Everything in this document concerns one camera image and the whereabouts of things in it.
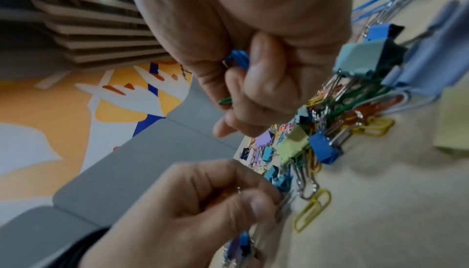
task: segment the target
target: beige tabletop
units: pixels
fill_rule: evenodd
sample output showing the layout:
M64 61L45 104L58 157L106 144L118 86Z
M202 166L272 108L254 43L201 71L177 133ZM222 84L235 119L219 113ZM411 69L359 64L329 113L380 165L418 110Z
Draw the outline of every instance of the beige tabletop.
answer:
M403 9L392 20L406 27L397 42L423 32L447 1ZM432 146L437 111L435 103L395 114L387 135L347 140L344 155L316 175L330 206L295 233L293 217L307 204L297 198L293 214L256 239L266 267L469 267L469 160ZM211 267L221 261L219 252Z

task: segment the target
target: table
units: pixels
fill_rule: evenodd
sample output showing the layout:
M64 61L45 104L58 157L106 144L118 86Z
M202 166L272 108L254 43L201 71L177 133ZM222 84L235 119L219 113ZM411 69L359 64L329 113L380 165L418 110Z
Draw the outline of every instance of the table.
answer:
M415 0L403 9L392 20L406 27L397 43L423 32L446 1ZM381 138L347 140L345 154L317 175L332 203L298 234L293 217L307 202L297 198L294 214L257 240L265 267L467 267L469 160L432 147L437 109L393 115L395 126ZM219 251L211 267L221 261Z

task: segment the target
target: pile of clips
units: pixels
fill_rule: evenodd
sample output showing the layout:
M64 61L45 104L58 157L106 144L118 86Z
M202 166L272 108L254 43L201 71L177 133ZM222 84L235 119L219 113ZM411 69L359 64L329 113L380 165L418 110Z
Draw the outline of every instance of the pile of clips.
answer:
M389 0L379 6L382 10L372 10L382 18L375 18L372 26L363 25L361 33L365 30L367 36L363 42L342 47L332 76L317 95L289 123L273 125L252 139L240 155L248 167L284 193L277 221L285 217L296 197L308 201L294 218L296 232L304 230L330 204L331 193L320 188L315 175L323 164L332 165L344 153L345 140L354 134L385 135L394 125L388 115L435 102L445 87L458 82L469 69L469 56L463 51L469 48L469 2L448 2L425 32L396 44L394 38L404 28L379 22L388 16L383 17L383 12L395 11L394 6L408 1ZM249 68L244 51L235 50L228 59ZM220 104L231 104L231 99ZM267 168L274 154L281 158L281 165ZM225 259L233 255L230 243Z

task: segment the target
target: hand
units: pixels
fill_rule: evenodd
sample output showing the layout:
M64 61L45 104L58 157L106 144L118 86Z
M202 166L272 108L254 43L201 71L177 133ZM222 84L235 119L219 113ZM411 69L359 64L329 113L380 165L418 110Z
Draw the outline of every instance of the hand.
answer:
M213 205L227 192L233 195ZM175 165L85 254L80 268L207 267L229 240L273 219L281 199L263 176L235 160Z
M258 136L291 120L331 73L350 35L352 0L135 0L162 46L217 104L233 106L214 128ZM251 67L228 70L233 49Z

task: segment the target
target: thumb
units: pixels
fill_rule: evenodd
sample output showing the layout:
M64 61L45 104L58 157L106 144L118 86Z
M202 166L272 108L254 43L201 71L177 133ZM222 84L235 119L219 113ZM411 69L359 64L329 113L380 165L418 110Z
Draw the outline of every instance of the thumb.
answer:
M204 247L215 252L254 224L274 218L276 209L266 193L250 189L199 214L194 229Z

